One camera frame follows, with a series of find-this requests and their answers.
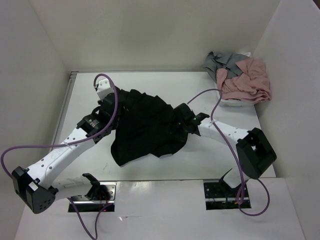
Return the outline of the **black pleated skirt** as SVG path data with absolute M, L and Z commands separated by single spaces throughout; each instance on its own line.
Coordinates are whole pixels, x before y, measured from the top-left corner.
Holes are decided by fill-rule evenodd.
M 187 143 L 188 133 L 175 129 L 173 107 L 159 96 L 138 90 L 118 91 L 121 113 L 111 155 L 120 167 L 147 155 L 173 155 Z

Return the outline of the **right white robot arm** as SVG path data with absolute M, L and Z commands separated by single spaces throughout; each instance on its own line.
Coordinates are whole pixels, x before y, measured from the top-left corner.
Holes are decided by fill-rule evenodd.
M 227 145 L 232 155 L 237 157 L 237 169 L 227 171 L 220 179 L 219 191 L 225 197 L 235 193 L 243 182 L 259 179 L 277 159 L 273 147 L 259 128 L 237 128 L 212 120 L 202 112 L 195 115 L 185 103 L 175 107 L 173 115 L 173 130 L 218 141 Z

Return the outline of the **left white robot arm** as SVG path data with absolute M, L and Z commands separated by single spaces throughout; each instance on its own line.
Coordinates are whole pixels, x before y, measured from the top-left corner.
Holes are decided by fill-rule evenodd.
M 29 167 L 18 166 L 12 171 L 15 193 L 34 214 L 44 212 L 54 201 L 76 195 L 88 200 L 109 197 L 108 188 L 90 173 L 62 182 L 56 179 L 81 154 L 115 129 L 119 110 L 119 94 L 109 93 L 98 101 L 91 114 L 83 117 L 64 142 L 54 145 L 51 152 Z

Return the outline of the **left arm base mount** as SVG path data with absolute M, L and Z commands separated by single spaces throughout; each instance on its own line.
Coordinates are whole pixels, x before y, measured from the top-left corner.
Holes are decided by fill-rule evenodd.
M 72 196 L 71 200 L 80 213 L 98 213 L 106 207 L 103 212 L 115 211 L 116 182 L 101 182 L 98 190 L 89 191 L 85 195 Z

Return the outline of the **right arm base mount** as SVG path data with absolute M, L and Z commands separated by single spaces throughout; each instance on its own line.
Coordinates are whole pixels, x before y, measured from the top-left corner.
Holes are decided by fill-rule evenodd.
M 239 208 L 236 200 L 240 186 L 229 188 L 223 186 L 218 180 L 203 181 L 205 208 L 207 211 L 213 210 L 233 210 Z

